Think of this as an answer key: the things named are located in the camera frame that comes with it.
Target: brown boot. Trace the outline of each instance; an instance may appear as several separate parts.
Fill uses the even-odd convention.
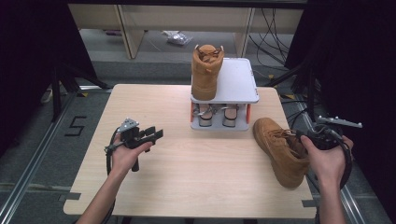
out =
[[[222,47],[221,49],[215,49],[211,45],[195,47],[191,62],[191,94],[195,99],[209,101],[215,98],[223,58]]]
[[[309,159],[304,146],[269,118],[256,120],[253,126],[256,142],[271,159],[276,179],[285,188],[297,188],[308,172]]]

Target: metal rail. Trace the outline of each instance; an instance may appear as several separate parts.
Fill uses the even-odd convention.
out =
[[[299,101],[302,101],[304,98],[297,95],[296,99]],[[303,111],[306,109],[306,104],[305,103],[297,103],[297,107],[299,107],[300,111]],[[309,129],[312,129],[312,120],[309,118],[307,113],[303,113],[303,119],[306,124],[306,126]],[[341,202],[343,203],[343,206],[346,210],[346,214],[349,217],[350,223],[352,224],[365,224],[366,221],[364,220],[361,210],[359,209],[358,204],[356,203],[355,199],[353,198],[353,195],[351,194],[349,187],[347,184],[344,185],[344,187],[341,189]]]
[[[74,99],[76,99],[75,93],[69,93],[66,96],[62,113],[49,126],[49,129],[41,140],[37,150],[35,151],[35,154],[33,155],[32,159],[30,159],[14,189],[8,195],[6,202],[2,205],[0,211],[0,220],[2,224],[9,223],[9,221],[14,216],[14,213],[17,210],[25,191],[28,189],[35,172],[37,171],[40,163],[43,161],[44,156],[46,155],[48,148],[50,147],[50,144],[56,132],[58,131],[59,125],[64,119],[64,115],[67,112],[68,107],[71,105]]]

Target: gray floor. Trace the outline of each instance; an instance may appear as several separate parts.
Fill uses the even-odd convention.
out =
[[[81,30],[87,51],[99,78],[109,84],[117,83],[150,83],[156,78],[158,83],[163,84],[189,84],[189,76],[183,77],[188,71],[191,62],[191,51],[196,44],[210,43],[215,46],[222,45],[225,48],[226,57],[235,57],[233,35],[227,33],[198,33],[182,32],[192,37],[187,46],[179,47],[166,43],[167,36],[160,31],[148,31],[140,46],[137,57],[129,60],[126,56],[125,47],[120,36],[106,35],[101,30]],[[258,43],[261,37],[252,35]],[[290,45],[292,35],[280,35],[279,38],[286,45]],[[273,39],[268,38],[270,44],[275,45]],[[274,53],[278,59],[282,59],[278,50],[262,44],[263,48]],[[276,60],[258,52],[256,46],[249,41],[247,45],[248,58],[254,70],[258,86],[269,81],[268,76],[281,76],[281,64]],[[79,80],[81,85],[91,85],[84,80]],[[289,94],[292,80],[279,84],[276,88],[280,94]],[[39,163],[34,177],[30,181],[29,188],[25,192],[21,202],[10,223],[71,223],[76,216],[68,216],[63,212],[64,196],[70,190],[79,165],[85,155],[85,149],[90,143],[96,124],[106,105],[109,93],[89,93],[86,97],[77,97],[68,94],[63,96],[64,101],[72,99],[72,104],[64,112],[64,118],[54,134],[48,151]],[[285,114],[290,121],[294,114],[300,111],[297,104],[283,104]],[[26,164],[34,156],[40,141],[51,125],[52,112],[51,103],[43,104],[32,116],[30,123],[26,125],[24,132],[19,136],[19,144],[8,149],[7,153],[0,159],[0,202],[5,203],[13,186],[18,182],[25,171]],[[316,112],[325,115],[325,111],[318,107]],[[70,133],[78,130],[70,128],[70,124],[83,126],[80,135],[68,137]],[[295,129],[306,129],[302,117],[295,122]],[[318,192],[315,190],[315,180],[308,182],[312,189],[314,198],[318,201]],[[370,185],[359,169],[356,161],[352,175],[347,183],[351,190],[357,207],[366,223],[391,223],[384,212],[378,199],[375,197]],[[348,223],[358,223],[347,214]],[[241,219],[196,219],[195,223],[242,223]],[[120,219],[112,218],[110,223],[120,223]],[[184,223],[181,218],[134,218],[133,223]],[[287,220],[287,219],[260,219],[259,223],[313,223],[309,220]]]

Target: black cable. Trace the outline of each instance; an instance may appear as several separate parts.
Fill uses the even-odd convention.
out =
[[[257,70],[252,70],[252,71],[253,71],[253,75],[254,75],[254,73],[257,73],[257,74],[260,75],[260,77],[265,77],[265,78],[267,78],[267,79],[271,79],[271,78],[267,77],[266,75],[262,74],[261,72],[259,72],[259,71],[257,71]]]
[[[291,127],[290,127],[291,129],[293,129],[294,123],[296,122],[297,118],[300,117],[300,115],[302,115],[302,114],[303,114],[304,112],[306,112],[307,110],[308,110],[308,107],[305,108],[304,110],[300,111],[300,113],[299,113],[296,117],[294,117],[293,123],[291,124]]]
[[[114,143],[114,138],[116,137],[117,131],[119,130],[119,128],[116,129],[116,131],[114,131],[113,135],[111,136],[111,140],[110,140],[110,144],[109,146],[113,145]],[[108,150],[106,152],[106,170],[107,170],[107,175],[110,174],[111,172],[111,156],[113,154],[112,150]],[[110,209],[108,209],[108,212],[106,214],[106,216],[103,218],[102,224],[106,224],[108,222],[108,220],[111,218],[111,215],[113,214],[113,210],[114,210],[114,206],[116,205],[116,200],[114,199],[113,204],[111,204]]]
[[[256,43],[256,41],[254,41],[253,37],[251,37],[251,35],[248,36],[250,38],[250,40],[253,42],[254,45],[256,45],[257,47],[257,52],[259,52],[259,50],[261,50],[262,52],[268,54],[268,56],[270,56],[271,58],[273,58],[274,60],[276,60],[277,62],[281,63],[282,65],[285,65],[285,63],[278,59],[274,54],[270,53],[269,51],[267,51],[266,49],[263,49],[261,44],[262,42],[259,44]]]
[[[274,46],[268,44],[265,40],[264,40],[264,42],[265,42],[268,46],[270,46],[270,47],[272,47],[272,48],[274,48],[274,49],[278,49],[279,52],[280,52],[280,55],[281,55],[282,58],[283,58],[283,60],[286,61],[286,57],[285,57],[285,55],[283,54],[283,52],[286,52],[286,51],[283,50],[283,49],[280,47],[279,43],[281,43],[283,46],[285,46],[285,45],[280,41],[279,37],[277,36],[277,31],[276,31],[276,21],[275,21],[276,9],[273,8],[273,18],[272,18],[272,20],[271,20],[271,23],[268,22],[268,20],[267,20],[267,18],[266,18],[266,16],[265,16],[265,13],[264,13],[264,10],[263,10],[263,9],[262,9],[262,15],[263,15],[263,17],[264,17],[264,19],[265,19],[265,23],[267,24],[267,27],[268,27],[268,31],[267,31],[267,33],[265,34],[264,39],[265,39],[265,37],[267,37],[268,33],[271,33],[271,36],[272,36],[273,39],[275,40],[277,47],[274,47]],[[274,35],[274,33],[272,32],[272,24],[274,24],[274,30],[275,30],[275,32],[276,32],[275,35]]]
[[[289,118],[291,118],[292,116],[294,116],[294,115],[296,115],[296,114],[298,114],[298,113],[300,113],[300,112],[301,112],[301,111],[297,111],[297,112],[295,112],[295,113],[289,115],[288,117],[286,117],[286,119],[289,120]]]
[[[260,61],[260,59],[259,59],[259,49],[264,50],[264,51],[266,51],[266,50],[265,50],[265,49],[262,49],[262,48],[252,39],[251,35],[249,36],[249,38],[251,39],[251,41],[252,41],[252,42],[256,45],[256,47],[257,47],[256,58],[257,58],[257,62],[259,62],[259,64],[261,64],[261,65],[264,66],[264,67],[271,68],[271,69],[275,69],[275,70],[279,70],[279,71],[283,71],[283,72],[289,71],[288,69],[282,69],[282,68],[277,68],[277,67],[273,67],[273,66],[269,66],[269,65],[263,64],[263,63]]]
[[[275,14],[276,14],[276,8],[273,8],[273,17],[275,19]],[[276,37],[276,41],[278,43],[280,43],[281,45],[283,45],[283,47],[285,47],[286,49],[289,49],[289,47],[287,47],[285,44],[283,44],[283,42],[279,39],[279,37],[277,36],[277,30],[276,30],[276,22],[274,21],[274,31],[275,31],[275,37]]]
[[[285,62],[285,61],[286,61],[286,57],[285,57],[285,55],[283,54],[283,51],[282,51],[282,49],[281,49],[281,47],[280,47],[280,45],[279,45],[279,38],[277,37],[277,33],[276,33],[275,14],[276,14],[276,9],[273,8],[273,22],[274,22],[274,31],[275,31],[275,35],[274,35],[273,33],[271,33],[271,34],[272,34],[272,36],[273,36],[273,39],[274,39],[275,42],[276,42],[276,45],[277,45],[277,47],[278,47],[278,49],[279,49],[280,55],[281,55],[282,58],[283,58],[283,62]]]
[[[306,101],[304,101],[304,100],[293,100],[293,101],[284,101],[284,102],[281,102],[281,104],[282,105],[284,105],[284,104],[290,104],[290,103],[306,103]]]
[[[347,181],[350,177],[350,173],[352,172],[352,158],[350,155],[349,145],[347,145],[342,139],[339,139],[337,137],[335,137],[335,139],[336,139],[337,143],[340,145],[340,147],[343,149],[344,156],[346,159],[346,167],[345,167],[344,174],[343,174],[343,177],[341,178],[341,182],[340,182],[340,189],[341,189],[347,183]]]

